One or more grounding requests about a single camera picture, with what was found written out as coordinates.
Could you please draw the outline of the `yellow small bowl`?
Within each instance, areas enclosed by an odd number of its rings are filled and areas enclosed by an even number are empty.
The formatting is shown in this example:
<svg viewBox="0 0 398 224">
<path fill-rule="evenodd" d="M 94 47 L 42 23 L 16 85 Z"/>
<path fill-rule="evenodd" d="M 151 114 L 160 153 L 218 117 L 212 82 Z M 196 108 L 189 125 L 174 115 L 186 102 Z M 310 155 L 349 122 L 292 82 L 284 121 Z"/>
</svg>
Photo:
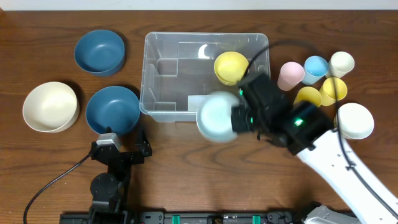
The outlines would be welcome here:
<svg viewBox="0 0 398 224">
<path fill-rule="evenodd" d="M 233 86 L 242 79 L 248 65 L 249 62 L 243 54 L 224 52 L 216 58 L 214 71 L 221 83 Z"/>
</svg>

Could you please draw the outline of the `light grey-blue small bowl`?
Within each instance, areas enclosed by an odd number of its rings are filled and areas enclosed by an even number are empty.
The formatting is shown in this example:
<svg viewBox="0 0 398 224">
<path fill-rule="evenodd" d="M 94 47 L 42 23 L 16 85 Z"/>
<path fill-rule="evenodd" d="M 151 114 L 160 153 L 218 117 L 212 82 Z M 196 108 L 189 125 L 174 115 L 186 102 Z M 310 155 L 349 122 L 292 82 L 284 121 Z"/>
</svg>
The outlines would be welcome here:
<svg viewBox="0 0 398 224">
<path fill-rule="evenodd" d="M 238 136 L 232 129 L 231 109 L 239 105 L 239 98 L 227 91 L 208 95 L 197 110 L 197 127 L 201 135 L 211 141 L 226 143 Z"/>
</svg>

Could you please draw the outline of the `yellow cup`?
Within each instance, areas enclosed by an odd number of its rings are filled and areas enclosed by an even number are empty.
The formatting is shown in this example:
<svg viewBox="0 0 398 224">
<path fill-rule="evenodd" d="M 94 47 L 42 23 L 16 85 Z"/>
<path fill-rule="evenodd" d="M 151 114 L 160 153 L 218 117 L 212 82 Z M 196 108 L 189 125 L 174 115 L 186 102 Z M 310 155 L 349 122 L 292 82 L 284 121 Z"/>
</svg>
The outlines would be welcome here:
<svg viewBox="0 0 398 224">
<path fill-rule="evenodd" d="M 320 107 L 322 104 L 322 96 L 316 88 L 306 86 L 298 91 L 297 96 L 294 99 L 294 104 L 297 104 L 301 101 L 309 101 L 315 106 Z"/>
<path fill-rule="evenodd" d="M 319 90 L 322 97 L 322 106 L 330 106 L 342 100 L 348 94 L 346 83 L 335 77 L 327 78 Z"/>
</svg>

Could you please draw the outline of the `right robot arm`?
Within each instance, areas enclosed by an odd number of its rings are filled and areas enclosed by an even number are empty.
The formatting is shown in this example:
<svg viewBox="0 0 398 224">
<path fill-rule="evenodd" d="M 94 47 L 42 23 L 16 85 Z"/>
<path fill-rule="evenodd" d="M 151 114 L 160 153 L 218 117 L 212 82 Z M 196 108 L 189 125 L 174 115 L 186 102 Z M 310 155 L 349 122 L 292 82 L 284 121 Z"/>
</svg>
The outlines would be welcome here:
<svg viewBox="0 0 398 224">
<path fill-rule="evenodd" d="M 244 75 L 238 87 L 246 102 L 231 109 L 234 132 L 257 131 L 288 149 L 332 187 L 360 223 L 397 223 L 397 198 L 317 106 L 293 105 L 265 73 Z"/>
</svg>

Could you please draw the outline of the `white small bowl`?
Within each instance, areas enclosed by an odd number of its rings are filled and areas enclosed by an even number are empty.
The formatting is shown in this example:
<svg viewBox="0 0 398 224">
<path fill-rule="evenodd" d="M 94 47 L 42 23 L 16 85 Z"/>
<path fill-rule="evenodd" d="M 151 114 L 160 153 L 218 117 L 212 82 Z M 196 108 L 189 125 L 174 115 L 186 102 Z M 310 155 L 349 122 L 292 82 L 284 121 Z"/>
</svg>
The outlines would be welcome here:
<svg viewBox="0 0 398 224">
<path fill-rule="evenodd" d="M 340 123 L 341 135 L 345 139 L 364 139 L 374 130 L 372 114 L 358 103 L 346 103 L 340 106 L 334 118 L 335 127 L 337 127 L 337 120 Z"/>
</svg>

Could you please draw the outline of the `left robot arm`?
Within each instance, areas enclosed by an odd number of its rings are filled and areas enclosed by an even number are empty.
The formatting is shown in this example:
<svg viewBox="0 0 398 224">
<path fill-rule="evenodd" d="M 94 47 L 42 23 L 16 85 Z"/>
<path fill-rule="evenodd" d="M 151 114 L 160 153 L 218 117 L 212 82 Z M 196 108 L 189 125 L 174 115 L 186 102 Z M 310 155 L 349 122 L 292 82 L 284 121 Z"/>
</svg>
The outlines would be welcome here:
<svg viewBox="0 0 398 224">
<path fill-rule="evenodd" d="M 89 224 L 128 224 L 135 220 L 135 214 L 126 208 L 131 167 L 144 163 L 144 158 L 152 155 L 152 148 L 142 126 L 138 127 L 134 146 L 135 151 L 121 152 L 119 137 L 110 127 L 91 143 L 89 156 L 108 166 L 108 170 L 97 175 L 91 182 L 93 201 L 89 210 Z"/>
</svg>

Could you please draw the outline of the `yellow cup front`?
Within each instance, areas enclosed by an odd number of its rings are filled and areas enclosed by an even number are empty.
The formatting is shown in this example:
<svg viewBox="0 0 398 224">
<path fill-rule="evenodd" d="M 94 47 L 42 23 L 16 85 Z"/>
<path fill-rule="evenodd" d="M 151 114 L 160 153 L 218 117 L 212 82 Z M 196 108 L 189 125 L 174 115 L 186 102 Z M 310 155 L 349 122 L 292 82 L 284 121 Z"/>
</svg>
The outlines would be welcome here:
<svg viewBox="0 0 398 224">
<path fill-rule="evenodd" d="M 322 104 L 322 96 L 316 88 L 306 86 L 298 91 L 297 96 L 294 99 L 294 104 L 297 104 L 301 101 L 309 101 L 315 106 L 320 107 Z"/>
</svg>

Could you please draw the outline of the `cream cup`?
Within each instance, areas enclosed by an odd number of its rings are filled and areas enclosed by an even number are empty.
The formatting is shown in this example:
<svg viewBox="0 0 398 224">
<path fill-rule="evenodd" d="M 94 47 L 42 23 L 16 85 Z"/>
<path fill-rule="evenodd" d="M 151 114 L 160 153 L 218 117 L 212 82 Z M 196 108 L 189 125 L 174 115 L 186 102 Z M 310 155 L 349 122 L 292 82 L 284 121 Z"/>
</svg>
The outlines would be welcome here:
<svg viewBox="0 0 398 224">
<path fill-rule="evenodd" d="M 327 78 L 342 78 L 354 69 L 355 61 L 353 56 L 348 52 L 339 51 L 331 56 L 328 65 L 329 70 L 328 73 L 325 75 Z"/>
</svg>

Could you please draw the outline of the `light blue cup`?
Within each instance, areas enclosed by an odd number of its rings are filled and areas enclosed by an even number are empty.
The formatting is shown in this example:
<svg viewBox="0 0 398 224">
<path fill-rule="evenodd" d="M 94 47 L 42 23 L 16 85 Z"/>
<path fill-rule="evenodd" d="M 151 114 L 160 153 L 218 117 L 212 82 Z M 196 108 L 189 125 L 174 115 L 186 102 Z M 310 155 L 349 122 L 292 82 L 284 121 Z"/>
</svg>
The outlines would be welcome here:
<svg viewBox="0 0 398 224">
<path fill-rule="evenodd" d="M 324 58 L 314 55 L 306 59 L 304 70 L 302 83 L 312 85 L 328 73 L 329 64 Z"/>
</svg>

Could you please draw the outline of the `pink cup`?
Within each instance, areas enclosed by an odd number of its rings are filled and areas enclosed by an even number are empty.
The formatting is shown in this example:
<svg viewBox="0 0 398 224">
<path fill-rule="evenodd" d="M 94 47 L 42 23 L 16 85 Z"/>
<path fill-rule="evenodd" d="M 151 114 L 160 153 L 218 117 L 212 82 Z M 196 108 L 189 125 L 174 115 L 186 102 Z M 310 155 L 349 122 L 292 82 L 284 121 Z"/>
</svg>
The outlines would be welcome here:
<svg viewBox="0 0 398 224">
<path fill-rule="evenodd" d="M 290 91 L 305 76 L 305 70 L 301 64 L 297 62 L 287 62 L 280 69 L 277 86 L 283 91 Z"/>
</svg>

